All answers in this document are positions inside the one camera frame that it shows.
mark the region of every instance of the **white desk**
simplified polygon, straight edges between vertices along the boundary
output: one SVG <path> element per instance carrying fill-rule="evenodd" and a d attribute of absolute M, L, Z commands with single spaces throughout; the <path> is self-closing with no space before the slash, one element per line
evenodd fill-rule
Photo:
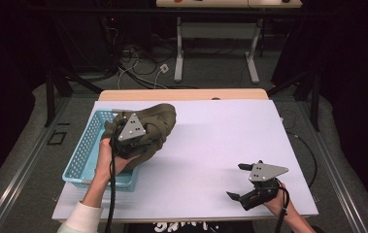
<path fill-rule="evenodd" d="M 164 8 L 251 8 L 251 9 L 292 9 L 300 8 L 300 0 L 156 0 L 157 7 Z M 177 63 L 175 82 L 181 82 L 184 68 L 182 38 L 228 38 L 251 39 L 251 48 L 245 52 L 252 83 L 259 83 L 259 77 L 253 62 L 253 55 L 260 34 L 256 23 L 194 23 L 177 19 Z"/>
<path fill-rule="evenodd" d="M 270 100 L 97 101 L 94 110 L 140 110 L 160 102 L 176 107 L 177 124 L 162 150 L 141 165 L 135 191 L 117 192 L 114 222 L 270 217 L 263 206 L 246 212 L 226 194 L 253 189 L 250 173 L 237 165 L 260 159 L 287 167 L 289 172 L 279 179 L 286 183 L 296 209 L 303 216 L 318 214 Z M 84 188 L 65 184 L 52 218 L 66 219 L 84 193 Z M 102 219 L 108 216 L 109 200 L 108 191 Z"/>

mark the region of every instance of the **plastic basket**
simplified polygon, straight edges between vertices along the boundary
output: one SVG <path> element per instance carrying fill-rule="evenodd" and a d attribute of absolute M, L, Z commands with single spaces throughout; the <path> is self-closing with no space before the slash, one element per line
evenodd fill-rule
<path fill-rule="evenodd" d="M 111 110 L 97 110 L 87 123 L 86 129 L 72 154 L 62 175 L 65 182 L 77 187 L 89 187 L 94 176 L 99 152 L 99 142 L 105 131 L 105 121 L 112 122 L 117 114 Z M 138 176 L 139 166 L 132 171 L 117 175 L 116 191 L 133 191 Z"/>

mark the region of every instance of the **white tabletop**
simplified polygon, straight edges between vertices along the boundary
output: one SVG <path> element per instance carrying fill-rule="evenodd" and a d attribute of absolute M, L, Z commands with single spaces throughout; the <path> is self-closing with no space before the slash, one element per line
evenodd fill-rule
<path fill-rule="evenodd" d="M 300 0 L 156 0 L 165 8 L 300 8 Z"/>
<path fill-rule="evenodd" d="M 177 124 L 162 150 L 141 165 L 135 191 L 117 192 L 115 222 L 252 219 L 272 216 L 258 206 L 245 211 L 226 191 L 253 190 L 250 172 L 239 163 L 283 166 L 279 176 L 303 216 L 318 214 L 309 188 L 271 100 L 166 101 L 175 106 Z M 159 101 L 97 101 L 99 109 L 141 110 Z M 65 184 L 53 219 L 66 219 L 85 189 Z M 104 195 L 102 219 L 108 216 Z"/>

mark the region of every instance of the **person's arm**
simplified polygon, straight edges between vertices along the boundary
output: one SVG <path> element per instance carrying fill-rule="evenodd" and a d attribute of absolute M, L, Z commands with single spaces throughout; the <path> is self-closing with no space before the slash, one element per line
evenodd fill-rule
<path fill-rule="evenodd" d="M 268 210 L 274 214 L 275 216 L 279 216 L 281 213 L 281 209 L 284 206 L 284 194 L 280 189 L 278 191 L 278 195 L 276 198 L 272 199 L 269 202 L 264 203 L 264 206 L 268 208 Z M 284 217 L 284 222 L 292 229 L 294 233 L 315 233 L 316 231 L 311 227 L 306 219 L 304 219 L 299 213 L 296 211 L 295 207 L 292 204 L 292 201 L 289 201 L 287 206 L 286 216 Z"/>
<path fill-rule="evenodd" d="M 103 209 L 102 198 L 111 177 L 110 164 L 112 149 L 109 138 L 102 139 L 99 144 L 99 155 L 96 163 L 95 176 L 86 191 L 82 202 L 78 203 L 68 219 L 62 223 L 58 233 L 96 232 Z M 131 161 L 115 157 L 116 175 Z"/>

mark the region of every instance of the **white sleeve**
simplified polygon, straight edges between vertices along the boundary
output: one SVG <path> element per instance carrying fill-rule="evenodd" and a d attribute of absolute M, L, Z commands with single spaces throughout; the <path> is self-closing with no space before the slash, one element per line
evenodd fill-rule
<path fill-rule="evenodd" d="M 95 233 L 98 230 L 102 212 L 102 208 L 88 207 L 78 202 L 68 219 L 62 224 L 57 232 Z"/>

